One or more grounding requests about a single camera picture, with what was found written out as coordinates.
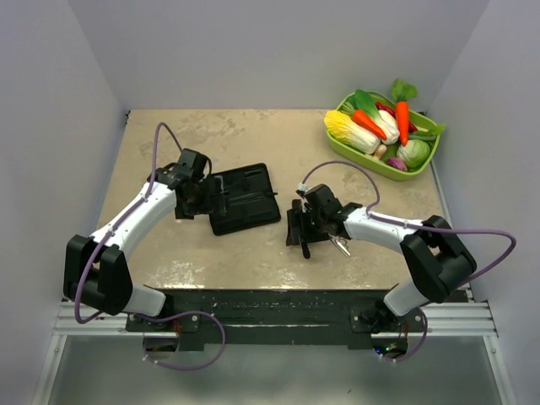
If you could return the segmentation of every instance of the green plastic tray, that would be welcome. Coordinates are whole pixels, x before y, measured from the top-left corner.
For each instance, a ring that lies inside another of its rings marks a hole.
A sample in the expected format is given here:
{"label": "green plastic tray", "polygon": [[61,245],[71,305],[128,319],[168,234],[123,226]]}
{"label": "green plastic tray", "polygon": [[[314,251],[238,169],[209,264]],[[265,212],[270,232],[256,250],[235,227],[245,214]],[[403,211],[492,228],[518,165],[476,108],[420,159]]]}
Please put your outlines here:
{"label": "green plastic tray", "polygon": [[[337,107],[338,110],[341,108],[341,106],[347,100],[347,98],[351,95],[352,94],[348,95],[345,98],[345,100],[341,102],[341,104]],[[388,107],[391,107],[392,109],[395,109],[394,103],[388,100],[384,95],[380,95],[374,92],[370,92],[370,95],[371,95],[371,98],[375,102],[379,101],[383,105],[386,105]],[[433,129],[435,128],[435,125],[436,125],[428,117],[423,116],[415,111],[410,111],[409,120],[417,127],[424,128],[424,129]],[[435,154],[435,151],[437,150],[437,147],[439,146],[439,141],[440,141],[440,135],[439,135],[437,139],[435,140],[435,144],[433,145],[433,148],[431,149],[431,153],[429,154],[428,159],[424,162],[423,165],[421,165],[415,171],[401,171],[387,165],[386,163],[382,161],[373,159],[370,156],[366,156],[362,152],[359,152],[358,150],[353,149],[337,141],[336,139],[332,137],[332,135],[330,135],[330,133],[328,133],[328,131],[327,131],[327,136],[328,136],[328,142],[330,143],[330,148],[332,148],[337,153],[341,154],[342,156],[344,156],[345,158],[349,160],[352,160],[354,163],[358,163],[359,165],[364,166],[365,168],[374,171],[375,173],[379,173],[380,175],[383,175],[385,177],[388,177],[389,179],[393,179],[396,181],[410,180],[413,177],[422,173],[422,171],[424,171],[424,169],[428,167],[429,162],[433,158],[433,155]]]}

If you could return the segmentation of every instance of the black joint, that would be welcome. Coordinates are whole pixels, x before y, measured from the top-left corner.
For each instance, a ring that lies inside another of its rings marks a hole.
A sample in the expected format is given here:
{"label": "black joint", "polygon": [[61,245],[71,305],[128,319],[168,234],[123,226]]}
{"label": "black joint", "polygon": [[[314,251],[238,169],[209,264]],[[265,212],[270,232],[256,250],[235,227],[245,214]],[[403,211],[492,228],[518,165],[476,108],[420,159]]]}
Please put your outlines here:
{"label": "black joint", "polygon": [[327,222],[333,215],[341,211],[343,206],[334,197],[332,190],[326,184],[319,184],[308,190],[305,199],[310,205],[316,217],[321,222]]}
{"label": "black joint", "polygon": [[195,150],[183,149],[173,171],[184,176],[191,181],[200,181],[204,177],[204,168],[208,162],[208,157]]}
{"label": "black joint", "polygon": [[[433,216],[424,226],[451,229],[448,222]],[[477,264],[457,235],[417,230],[400,243],[409,272],[418,291],[428,300],[444,302],[474,273]]]}
{"label": "black joint", "polygon": [[321,232],[311,221],[311,214],[304,213],[302,201],[295,199],[292,208],[287,211],[287,239],[286,246],[302,246],[302,255],[305,259],[311,257],[308,244],[328,240],[327,232]]}
{"label": "black joint", "polygon": [[[75,300],[83,270],[96,247],[90,238],[75,235],[68,243],[64,268],[63,292]],[[120,313],[132,295],[132,280],[126,258],[117,246],[104,246],[96,257],[100,270],[92,266],[83,285],[81,302],[110,315]]]}
{"label": "black joint", "polygon": [[397,317],[383,300],[377,300],[374,308],[362,311],[359,320],[370,329],[371,333],[391,331],[398,322]]}

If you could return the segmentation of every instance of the white wall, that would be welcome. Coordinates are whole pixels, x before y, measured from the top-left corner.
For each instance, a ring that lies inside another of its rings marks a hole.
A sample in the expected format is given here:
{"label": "white wall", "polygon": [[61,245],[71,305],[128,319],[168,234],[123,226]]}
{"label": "white wall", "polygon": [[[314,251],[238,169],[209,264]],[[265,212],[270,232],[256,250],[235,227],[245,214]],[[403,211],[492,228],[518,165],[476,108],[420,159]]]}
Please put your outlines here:
{"label": "white wall", "polygon": [[130,108],[332,107],[404,77],[431,104],[488,0],[69,0]]}
{"label": "white wall", "polygon": [[[474,285],[488,297],[520,403],[540,403],[540,2],[491,0],[430,113],[448,122],[436,164],[455,226],[512,231],[510,258]],[[483,264],[506,242],[469,239]]]}
{"label": "white wall", "polygon": [[28,404],[65,245],[97,222],[122,112],[65,0],[0,4],[0,403]]}

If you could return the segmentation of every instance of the beige table surface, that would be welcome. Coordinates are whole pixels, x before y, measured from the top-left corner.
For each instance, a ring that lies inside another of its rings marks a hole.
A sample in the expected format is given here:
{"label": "beige table surface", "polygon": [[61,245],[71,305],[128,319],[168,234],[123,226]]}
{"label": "beige table surface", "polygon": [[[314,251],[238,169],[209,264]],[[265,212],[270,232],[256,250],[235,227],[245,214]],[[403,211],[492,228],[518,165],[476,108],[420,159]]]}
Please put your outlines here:
{"label": "beige table surface", "polygon": [[[209,156],[213,171],[264,162],[270,171],[281,222],[214,236],[207,216],[175,221],[171,213],[146,236],[129,259],[134,282],[155,288],[207,289],[388,289],[408,275],[403,258],[363,241],[350,241],[350,258],[331,242],[285,246],[286,210],[305,173],[340,159],[327,144],[317,110],[135,110],[130,113],[100,226],[116,216],[141,190],[150,173],[154,129],[170,125],[181,145]],[[158,167],[177,161],[178,150],[162,130]],[[375,209],[398,217],[426,219],[440,214],[430,170],[415,180],[396,182],[374,175],[381,189]],[[355,169],[330,165],[318,170],[311,186],[328,184],[342,204],[367,205],[375,198],[370,183]]]}

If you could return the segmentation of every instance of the cable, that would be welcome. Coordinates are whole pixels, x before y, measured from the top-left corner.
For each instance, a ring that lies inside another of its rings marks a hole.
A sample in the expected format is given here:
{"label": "cable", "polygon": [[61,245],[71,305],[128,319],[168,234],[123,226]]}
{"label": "cable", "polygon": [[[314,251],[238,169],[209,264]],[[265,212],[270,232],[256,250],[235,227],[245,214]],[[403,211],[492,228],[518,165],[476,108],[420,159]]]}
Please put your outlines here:
{"label": "cable", "polygon": [[323,166],[326,166],[326,165],[346,165],[346,166],[351,166],[351,167],[354,167],[356,170],[360,170],[364,176],[367,177],[367,179],[370,181],[371,185],[373,186],[373,189],[375,190],[375,195],[376,195],[376,198],[375,198],[375,201],[372,202],[369,206],[368,206],[368,210],[371,208],[371,207],[374,207],[375,205],[377,205],[378,203],[381,202],[381,193],[379,192],[379,187],[377,187],[377,184],[375,183],[375,180],[373,180],[373,177],[371,177],[370,173],[364,169],[362,166],[360,165],[357,165],[355,163],[352,163],[352,162],[348,162],[346,160],[328,160],[327,162],[324,162],[324,163],[320,163],[318,164],[317,166],[315,166],[313,169],[311,169],[310,171],[308,171],[307,175],[305,175],[304,177],[304,180],[302,180],[302,183],[305,184],[305,182],[307,181],[307,179],[310,178],[310,176],[315,173],[316,170],[320,169],[321,167]]}
{"label": "cable", "polygon": [[172,130],[169,128],[167,124],[165,124],[164,122],[160,122],[158,126],[155,128],[154,148],[152,150],[152,173],[150,175],[148,189],[144,193],[144,197],[142,197],[140,200],[135,202],[130,208],[128,208],[126,212],[112,225],[111,230],[105,233],[105,235],[103,236],[103,239],[101,239],[100,242],[96,245],[96,247],[94,248],[94,251],[92,251],[92,254],[90,255],[88,261],[86,262],[86,265],[84,266],[84,270],[78,281],[77,291],[75,293],[75,320],[78,323],[81,323],[81,324],[88,323],[92,321],[93,319],[95,319],[97,316],[102,314],[102,312],[98,311],[92,314],[91,316],[88,316],[87,318],[81,317],[81,298],[83,295],[84,283],[86,282],[86,278],[88,277],[88,274],[90,273],[92,264],[95,262],[96,257],[100,254],[101,248],[109,240],[109,238],[112,236],[114,231],[117,230],[118,227],[127,219],[127,217],[129,217],[137,208],[139,208],[141,204],[144,203],[144,201],[148,199],[149,195],[152,193],[152,187],[154,186],[155,171],[156,171],[156,165],[157,165],[156,162],[158,160],[159,130],[161,129],[161,127],[165,127],[165,129],[169,131],[169,134],[174,139],[176,146],[178,147],[180,151],[182,151],[182,147],[180,143],[178,142],[176,135],[172,132]]}
{"label": "cable", "polygon": [[395,359],[390,359],[388,357],[385,357],[384,355],[382,355],[382,357],[381,355],[379,355],[380,359],[388,360],[392,363],[399,363],[413,357],[420,350],[420,348],[425,342],[425,339],[428,336],[428,317],[425,315],[425,312],[424,310],[422,310],[422,308],[418,308],[418,310],[420,311],[420,317],[422,318],[422,323],[424,324],[424,331],[422,332],[422,337],[420,338],[420,341],[411,350],[408,350],[403,356],[397,357]]}
{"label": "cable", "polygon": [[397,335],[396,342],[394,343],[398,343],[402,335],[404,336],[405,340],[407,340],[407,335],[408,335],[408,322],[407,321],[404,321],[401,327],[399,328],[399,334]]}
{"label": "cable", "polygon": [[181,371],[200,370],[200,369],[204,369],[205,367],[208,367],[209,365],[213,365],[219,359],[219,357],[225,350],[225,330],[223,328],[223,325],[221,324],[220,321],[218,321],[218,319],[215,316],[208,314],[207,312],[202,312],[200,310],[189,310],[187,312],[182,312],[180,314],[168,316],[166,318],[161,318],[161,319],[154,318],[152,316],[142,315],[142,314],[135,314],[135,315],[139,316],[140,318],[146,321],[151,321],[151,322],[169,322],[169,321],[174,321],[178,318],[182,318],[183,316],[202,315],[214,321],[214,323],[218,326],[219,331],[221,332],[221,345],[219,346],[218,352],[209,361],[207,361],[206,363],[199,364],[199,365],[176,365],[176,364],[165,363],[163,361],[153,359],[152,357],[150,357],[149,352],[146,349],[146,345],[144,344],[144,341],[143,341],[143,354],[144,354],[143,360],[149,359],[155,365],[159,365],[167,369],[181,370]]}
{"label": "cable", "polygon": [[206,177],[210,176],[212,174],[212,160],[208,158],[208,174]]}
{"label": "cable", "polygon": [[[510,245],[506,248],[506,250],[499,257],[497,257],[495,260],[493,260],[486,267],[482,268],[482,270],[479,270],[479,271],[475,272],[463,284],[469,283],[470,281],[473,281],[474,279],[476,279],[476,278],[484,275],[485,273],[487,273],[493,267],[497,266],[499,263],[501,263],[503,260],[505,260],[512,253],[512,251],[516,248],[517,240],[516,240],[515,236],[512,235],[510,232],[506,232],[504,230],[497,230],[497,229],[442,229],[442,228],[433,228],[433,227],[429,227],[429,226],[422,226],[422,225],[416,225],[416,224],[405,224],[404,222],[398,221],[396,219],[383,218],[383,217],[380,217],[377,214],[371,213],[370,210],[373,207],[375,207],[378,203],[381,202],[381,193],[379,192],[379,187],[376,185],[375,180],[373,180],[373,177],[370,175],[370,173],[366,169],[364,169],[363,167],[361,167],[361,166],[359,166],[359,165],[357,165],[355,163],[348,162],[346,160],[330,160],[330,161],[327,161],[327,162],[324,162],[324,163],[321,163],[321,164],[315,166],[313,169],[311,169],[307,173],[307,175],[305,175],[304,180],[302,180],[302,183],[305,184],[305,182],[309,179],[309,177],[316,170],[320,169],[323,166],[333,165],[333,164],[340,164],[340,165],[347,165],[347,166],[354,167],[355,169],[362,172],[362,174],[364,174],[364,176],[366,176],[367,179],[370,181],[371,185],[375,189],[375,195],[376,195],[375,201],[372,202],[370,205],[368,205],[366,207],[366,209],[365,209],[365,212],[367,213],[367,215],[370,218],[376,219],[377,221],[381,221],[381,222],[384,222],[386,224],[402,226],[403,228],[410,228],[410,229],[413,229],[413,230],[424,230],[424,231],[427,231],[427,232],[435,232],[435,233],[439,233],[439,234],[453,234],[453,235],[499,235],[499,236],[504,236],[505,238],[508,238],[510,240]],[[418,352],[419,349],[424,344],[426,335],[428,333],[428,318],[424,314],[424,312],[422,311],[421,308],[418,308],[418,309],[421,311],[422,317],[424,319],[424,334],[422,335],[422,338],[420,339],[420,342],[418,342],[418,344],[414,347],[413,350],[409,350],[402,357],[400,357],[398,359],[393,359],[392,361],[403,361],[405,359],[410,358],[413,354]]]}

